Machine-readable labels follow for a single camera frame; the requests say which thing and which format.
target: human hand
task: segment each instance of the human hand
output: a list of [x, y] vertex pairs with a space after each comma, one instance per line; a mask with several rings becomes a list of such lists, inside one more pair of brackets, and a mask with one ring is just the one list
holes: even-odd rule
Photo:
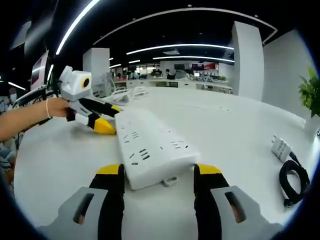
[[48, 112], [51, 117], [65, 118], [68, 114], [68, 101], [57, 97], [49, 98], [48, 100]]

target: potted plant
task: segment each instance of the potted plant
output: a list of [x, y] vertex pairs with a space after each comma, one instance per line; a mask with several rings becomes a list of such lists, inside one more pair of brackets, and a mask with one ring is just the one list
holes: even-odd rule
[[227, 81], [227, 78], [225, 76], [218, 76], [218, 80]]
[[310, 118], [306, 119], [304, 129], [314, 138], [320, 127], [320, 80], [315, 71], [308, 68], [310, 79], [300, 76], [303, 83], [299, 86], [302, 106], [310, 110]]

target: white desk surface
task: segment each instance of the white desk surface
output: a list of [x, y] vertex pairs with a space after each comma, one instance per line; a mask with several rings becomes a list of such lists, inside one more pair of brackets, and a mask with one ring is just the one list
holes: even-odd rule
[[[211, 91], [149, 87], [149, 95], [129, 107], [150, 110], [194, 144], [200, 162], [222, 170], [260, 204], [271, 223], [285, 223], [296, 207], [285, 209], [279, 187], [282, 163], [271, 153], [273, 135], [285, 139], [310, 178], [319, 157], [319, 140], [308, 140], [305, 121], [287, 111], [248, 98]], [[54, 118], [29, 130], [15, 167], [16, 200], [34, 226], [48, 225], [59, 207], [96, 171], [120, 163], [117, 136], [99, 135], [77, 122]], [[141, 190], [126, 186], [122, 222], [124, 240], [197, 239], [193, 171], [175, 186]]]
[[181, 78], [181, 79], [165, 79], [165, 78], [154, 78], [154, 79], [135, 79], [135, 80], [125, 80], [125, 81], [115, 81], [115, 84], [126, 84], [127, 82], [133, 82], [133, 81], [142, 81], [142, 82], [150, 82], [150, 83], [167, 83], [167, 82], [183, 82], [183, 83], [194, 83], [198, 85], [206, 85], [206, 86], [211, 86], [211, 87], [219, 87], [219, 88], [225, 88], [232, 90], [233, 88], [228, 86], [227, 84], [223, 83], [217, 83], [217, 82], [206, 82], [206, 81], [192, 81], [187, 78]]

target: white power strip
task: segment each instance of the white power strip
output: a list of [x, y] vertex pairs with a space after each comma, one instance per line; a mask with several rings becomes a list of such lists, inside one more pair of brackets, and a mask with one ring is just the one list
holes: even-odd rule
[[197, 163], [199, 152], [151, 112], [127, 109], [115, 115], [122, 160], [134, 190], [167, 180]]

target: bracelet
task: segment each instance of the bracelet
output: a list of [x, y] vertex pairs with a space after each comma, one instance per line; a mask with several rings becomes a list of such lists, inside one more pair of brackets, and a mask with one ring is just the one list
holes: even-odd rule
[[49, 110], [48, 110], [48, 100], [49, 100], [49, 99], [47, 99], [47, 100], [45, 101], [45, 109], [46, 109], [46, 114], [47, 114], [47, 116], [48, 116], [48, 119], [50, 119], [51, 116], [50, 116]]

